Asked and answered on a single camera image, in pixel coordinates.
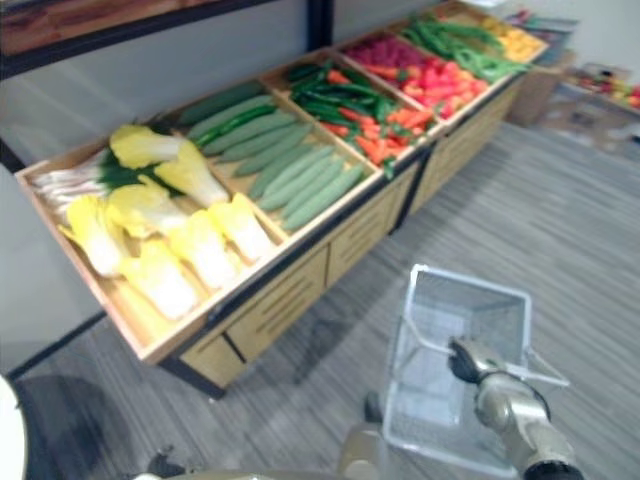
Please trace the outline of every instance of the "yellow vegetable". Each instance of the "yellow vegetable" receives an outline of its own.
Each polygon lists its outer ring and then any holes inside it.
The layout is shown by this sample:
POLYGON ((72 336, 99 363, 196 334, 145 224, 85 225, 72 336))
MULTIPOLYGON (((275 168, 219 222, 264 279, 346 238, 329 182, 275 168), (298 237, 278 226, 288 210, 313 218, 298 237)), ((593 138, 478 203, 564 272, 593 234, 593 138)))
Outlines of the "yellow vegetable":
POLYGON ((251 261, 258 260, 273 244, 253 216, 249 199, 241 193, 233 196, 231 203, 218 203, 209 208, 214 225, 233 241, 242 255, 251 261))
POLYGON ((510 30, 509 26, 503 23, 497 24, 495 28, 496 28, 496 33, 498 35, 505 35, 505 36, 509 33, 509 30, 510 30))
POLYGON ((184 227, 169 232, 169 245, 211 288, 223 287, 238 273, 225 252, 222 234, 206 210, 195 212, 184 227))
POLYGON ((83 195, 67 209, 70 228, 58 225, 69 239, 84 250, 93 268, 103 277, 118 275, 118 265, 129 256, 122 228, 107 213, 106 202, 95 195, 83 195))
POLYGON ((177 161, 158 165, 153 173, 203 207, 228 202, 227 191, 211 176, 206 162, 196 146, 187 141, 180 147, 177 161))
POLYGON ((187 222, 188 215, 169 199, 169 192, 145 175, 138 179, 143 183, 116 188, 108 198, 109 215, 129 235, 147 238, 187 222))
POLYGON ((493 17, 487 17, 482 20, 482 26, 487 30, 491 30, 499 25, 498 20, 493 17))
POLYGON ((160 135, 143 125, 123 125, 111 135, 109 145, 120 165, 142 168, 152 163, 175 160, 185 141, 160 135))
POLYGON ((538 48, 538 46, 540 45, 540 41, 536 37, 531 36, 525 36, 522 39, 522 43, 532 48, 538 48))
POLYGON ((183 276, 180 261, 163 240, 144 242, 140 257, 124 259, 119 270, 169 318, 184 315, 198 301, 196 292, 183 276))

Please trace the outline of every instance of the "white object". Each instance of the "white object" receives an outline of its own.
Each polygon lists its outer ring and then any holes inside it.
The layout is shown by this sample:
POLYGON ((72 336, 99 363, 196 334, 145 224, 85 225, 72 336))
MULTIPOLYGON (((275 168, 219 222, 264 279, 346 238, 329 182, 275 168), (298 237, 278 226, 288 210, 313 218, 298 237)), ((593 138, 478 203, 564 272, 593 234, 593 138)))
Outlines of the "white object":
POLYGON ((500 438, 476 417, 476 386, 456 378, 447 364, 449 339, 462 335, 496 351, 520 378, 569 385, 530 347, 526 293, 414 265, 390 353, 385 440, 486 475, 511 477, 516 472, 500 438), (550 374, 532 371, 532 362, 550 374))
POLYGON ((0 468, 5 480, 23 480, 27 467, 27 435, 18 397, 0 376, 0 468))
POLYGON ((498 18, 506 16, 505 10, 511 0, 462 0, 467 5, 482 10, 488 15, 498 18))

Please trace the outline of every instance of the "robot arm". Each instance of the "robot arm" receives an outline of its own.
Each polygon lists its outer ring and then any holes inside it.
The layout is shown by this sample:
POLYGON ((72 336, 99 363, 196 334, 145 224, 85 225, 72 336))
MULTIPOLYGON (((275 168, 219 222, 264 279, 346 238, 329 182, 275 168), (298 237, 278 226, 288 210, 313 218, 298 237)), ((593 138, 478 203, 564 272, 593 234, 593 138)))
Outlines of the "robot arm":
POLYGON ((506 372, 495 352, 473 340, 453 339, 449 366, 461 380, 478 385, 480 422, 496 432, 524 480, 583 480, 573 449, 550 422, 544 398, 506 372))

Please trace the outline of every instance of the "cardboard box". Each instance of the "cardboard box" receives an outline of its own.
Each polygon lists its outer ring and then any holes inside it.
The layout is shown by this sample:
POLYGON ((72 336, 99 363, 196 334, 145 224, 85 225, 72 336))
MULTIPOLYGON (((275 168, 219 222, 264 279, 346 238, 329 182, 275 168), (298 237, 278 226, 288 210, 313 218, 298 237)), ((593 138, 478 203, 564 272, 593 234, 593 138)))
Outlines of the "cardboard box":
POLYGON ((542 117, 549 99, 575 58, 573 51, 565 50, 556 65, 534 66, 524 79, 520 93, 507 115, 507 121, 521 127, 535 124, 542 117))

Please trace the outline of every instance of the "cucumber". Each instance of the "cucumber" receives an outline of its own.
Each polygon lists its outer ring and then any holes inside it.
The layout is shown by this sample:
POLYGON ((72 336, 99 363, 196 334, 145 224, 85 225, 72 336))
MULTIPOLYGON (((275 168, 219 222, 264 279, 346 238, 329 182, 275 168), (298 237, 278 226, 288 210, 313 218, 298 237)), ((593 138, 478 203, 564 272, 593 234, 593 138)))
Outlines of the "cucumber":
POLYGON ((270 147, 274 143, 279 142, 287 135, 289 135, 296 125, 287 125, 286 127, 276 128, 270 132, 263 133, 257 137, 253 137, 251 140, 239 143, 227 150, 218 158, 218 162, 237 162, 243 158, 255 155, 256 153, 270 147))
POLYGON ((289 69, 287 72, 287 80, 289 82, 297 82, 302 80, 303 78, 307 78, 311 75, 317 74, 322 67, 315 63, 301 63, 300 65, 296 65, 295 67, 289 69))
POLYGON ((284 222, 283 228, 296 230, 306 225, 316 216, 329 208, 340 197, 353 187, 364 173, 362 165, 356 165, 341 173, 329 185, 325 186, 315 197, 310 198, 284 222))
POLYGON ((227 120, 226 122, 213 127, 207 133, 200 135, 198 138, 193 140, 193 143, 195 143, 198 148, 204 148, 205 145, 209 145, 214 140, 224 137, 227 133, 233 132, 236 128, 252 122, 256 118, 275 113, 277 109, 278 108, 275 105, 260 105, 259 107, 252 108, 251 110, 245 110, 233 117, 231 120, 227 120))
POLYGON ((204 135, 213 127, 218 126, 226 122, 227 120, 231 120, 236 115, 239 115, 242 112, 247 110, 251 110, 252 108, 260 107, 262 105, 273 105, 273 97, 271 95, 258 95, 257 97, 252 97, 248 100, 240 102, 236 105, 233 105, 226 110, 222 110, 204 120, 196 123, 189 133, 187 133, 187 138, 190 140, 195 140, 200 135, 204 135))
POLYGON ((178 125, 193 125, 225 108, 264 92, 264 87, 258 82, 238 85, 224 92, 214 93, 198 103, 185 108, 178 118, 178 125))
POLYGON ((340 159, 335 162, 331 162, 328 168, 326 168, 322 174, 318 175, 315 180, 313 180, 309 185, 307 185, 303 190, 296 193, 296 195, 289 200, 287 206, 284 207, 282 211, 282 216, 284 218, 288 218, 293 212, 295 212, 299 207, 301 207, 307 200, 313 197, 316 193, 322 190, 325 186, 329 184, 333 179, 335 179, 342 169, 344 168, 344 160, 340 159))
POLYGON ((331 160, 329 160, 329 157, 321 158, 280 190, 260 200, 258 206, 268 212, 284 207, 289 200, 295 197, 297 193, 303 191, 314 178, 322 175, 330 166, 331 160))
POLYGON ((286 137, 284 137, 279 142, 271 145, 266 150, 258 153, 255 157, 250 158, 249 160, 242 162, 236 170, 233 172, 234 177, 242 177, 245 175, 251 175, 252 173, 259 172, 263 168, 265 168, 269 163, 278 158, 281 155, 284 155, 286 152, 291 150, 293 147, 298 145, 304 140, 309 132, 311 131, 311 125, 299 125, 296 127, 296 130, 289 133, 286 137))
POLYGON ((271 162, 264 170, 262 170, 262 172, 260 172, 258 178, 256 178, 256 181, 253 182, 253 185, 251 185, 251 189, 249 190, 249 198, 255 200, 256 198, 261 197, 264 193, 264 189, 269 186, 269 184, 280 174, 280 172, 282 172, 293 162, 297 162, 298 160, 300 160, 310 151, 311 145, 309 145, 308 143, 303 143, 302 145, 298 145, 297 147, 289 150, 277 160, 271 162))
POLYGON ((283 112, 276 112, 270 115, 258 117, 255 120, 232 130, 226 135, 216 138, 213 142, 207 144, 202 149, 202 152, 208 156, 222 153, 226 149, 242 142, 246 142, 260 134, 289 125, 291 120, 290 117, 291 115, 283 114, 283 112))
POLYGON ((320 148, 316 148, 312 150, 310 153, 305 155, 300 161, 295 162, 285 168, 274 180, 269 184, 267 188, 264 190, 265 195, 272 195, 282 187, 284 187, 287 183, 292 181, 302 172, 304 172, 307 168, 311 166, 312 163, 317 162, 323 157, 331 155, 333 153, 333 147, 324 146, 320 148))

